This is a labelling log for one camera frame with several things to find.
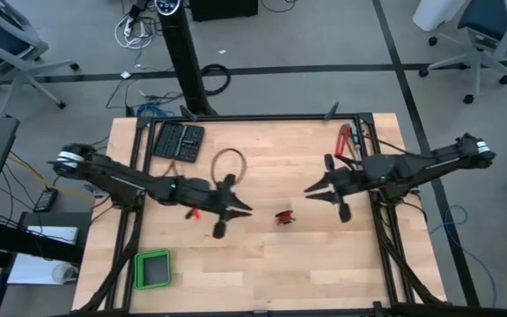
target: black box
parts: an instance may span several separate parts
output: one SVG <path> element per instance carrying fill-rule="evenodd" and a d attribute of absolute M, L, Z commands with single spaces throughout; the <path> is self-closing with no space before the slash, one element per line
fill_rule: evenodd
<path fill-rule="evenodd" d="M 257 14 L 258 0 L 189 0 L 193 21 L 251 17 Z"/>

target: wooden table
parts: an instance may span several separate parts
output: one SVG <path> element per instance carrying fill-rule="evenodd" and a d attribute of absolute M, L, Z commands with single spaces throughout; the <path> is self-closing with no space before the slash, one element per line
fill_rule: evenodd
<path fill-rule="evenodd" d="M 395 114 L 375 114 L 374 120 L 378 138 L 404 146 Z M 333 152 L 343 123 L 346 121 L 196 123 L 206 128 L 199 159 L 194 164 L 178 162 L 178 172 L 209 180 L 213 156 L 224 148 L 239 149 L 246 156 L 247 173 L 234 190 L 253 208 L 253 216 L 232 220 L 226 236 L 216 240 L 211 237 L 215 215 L 203 212 L 201 221 L 185 220 L 188 208 L 166 207 L 148 198 L 139 251 L 169 249 L 172 283 L 132 291 L 130 312 L 363 308 L 372 301 L 388 306 L 368 194 L 345 197 L 352 219 L 343 224 L 337 206 L 305 199 L 303 192 L 322 177 L 323 155 Z M 135 126 L 134 119 L 114 120 L 108 156 L 129 164 Z M 142 168 L 146 136 L 143 133 L 138 168 Z M 394 153 L 385 146 L 381 151 Z M 150 174 L 162 174 L 168 164 L 167 159 L 152 157 Z M 237 155 L 228 153 L 219 159 L 218 179 L 238 172 Z M 407 201 L 420 205 L 415 197 Z M 106 208 L 107 203 L 95 215 Z M 274 215 L 287 209 L 294 210 L 297 222 L 275 225 Z M 422 213 L 401 205 L 397 214 L 408 264 L 434 295 L 444 299 Z M 110 211 L 92 225 L 74 308 L 90 298 L 111 267 L 120 215 Z M 398 271 L 394 271 L 402 294 Z M 125 277 L 126 272 L 119 278 L 117 306 Z"/>

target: green container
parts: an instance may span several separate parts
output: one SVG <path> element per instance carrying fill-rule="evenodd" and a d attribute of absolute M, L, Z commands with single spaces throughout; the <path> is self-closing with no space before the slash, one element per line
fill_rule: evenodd
<path fill-rule="evenodd" d="M 137 254 L 134 260 L 134 287 L 137 290 L 167 286 L 171 283 L 169 251 L 166 249 Z"/>

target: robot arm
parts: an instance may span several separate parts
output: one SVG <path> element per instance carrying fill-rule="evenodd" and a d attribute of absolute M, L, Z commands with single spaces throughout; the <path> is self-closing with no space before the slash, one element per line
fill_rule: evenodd
<path fill-rule="evenodd" d="M 351 218 L 349 206 L 343 201 L 346 195 L 376 189 L 385 203 L 395 202 L 406 195 L 411 188 L 444 176 L 458 169 L 487 168 L 492 165 L 496 154 L 486 143 L 465 134 L 457 138 L 456 144 L 432 151 L 431 156 L 412 153 L 399 155 L 375 154 L 361 162 L 336 156 L 348 166 L 334 169 L 330 154 L 324 157 L 327 172 L 306 193 L 327 188 L 333 190 L 311 194 L 306 198 L 318 199 L 340 205 L 340 219 L 348 222 Z"/>
<path fill-rule="evenodd" d="M 106 155 L 98 154 L 90 145 L 70 144 L 64 146 L 56 161 L 51 162 L 56 173 L 74 180 L 89 181 L 106 191 L 114 205 L 136 210 L 142 206 L 144 193 L 164 205 L 181 204 L 219 216 L 213 237 L 223 238 L 226 222 L 236 217 L 251 216 L 238 210 L 252 210 L 230 191 L 236 177 L 229 174 L 224 181 L 211 189 L 204 179 L 186 179 L 183 176 L 150 176 Z"/>

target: blue cable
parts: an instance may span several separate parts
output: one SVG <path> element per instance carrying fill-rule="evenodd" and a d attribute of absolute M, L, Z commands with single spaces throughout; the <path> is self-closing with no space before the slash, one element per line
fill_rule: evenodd
<path fill-rule="evenodd" d="M 140 107 L 138 107 L 138 110 L 136 110 L 136 116 L 137 117 L 142 116 L 144 111 L 151 111 L 155 117 L 159 117 L 159 118 L 166 118 L 168 116 L 175 116 L 175 113 L 173 111 L 162 110 L 159 107 L 159 103 L 157 103 L 157 102 L 148 102 L 143 105 L 140 105 Z"/>
<path fill-rule="evenodd" d="M 449 216 L 449 211 L 453 208 L 457 208 L 461 211 L 463 211 L 463 213 L 465 214 L 465 219 L 459 221 L 459 222 L 449 222 L 447 220 L 447 216 Z M 494 298 L 492 299 L 492 307 L 496 307 L 496 302 L 497 302 L 497 299 L 498 299 L 498 291 L 496 289 L 496 282 L 495 282 L 495 279 L 494 277 L 492 276 L 492 273 L 490 273 L 490 270 L 489 268 L 486 266 L 486 264 L 484 264 L 483 261 L 481 261 L 481 259 L 479 259 L 478 257 L 476 257 L 474 254 L 470 253 L 468 250 L 466 250 L 463 246 L 461 246 L 457 240 L 455 240 L 455 238 L 453 238 L 453 236 L 449 233 L 449 230 L 447 229 L 447 226 L 448 225 L 464 225 L 468 220 L 468 212 L 467 210 L 465 209 L 465 207 L 461 206 L 461 205 L 453 205 L 451 207 L 449 207 L 446 211 L 445 211 L 445 214 L 444 214 L 444 222 L 441 224 L 441 225 L 438 225 L 437 227 L 435 227 L 432 231 L 430 231 L 430 235 L 433 234 L 434 232 L 436 232 L 437 230 L 439 230 L 440 228 L 444 227 L 445 228 L 445 232 L 447 232 L 447 236 L 451 239 L 451 241 L 457 246 L 459 247 L 461 250 L 463 250 L 463 252 L 465 252 L 465 254 L 467 254 L 468 256 L 472 257 L 475 261 L 477 261 L 483 268 L 484 270 L 487 272 L 487 274 L 489 275 L 489 279 L 490 279 L 490 283 L 492 284 L 492 292 L 494 294 Z"/>

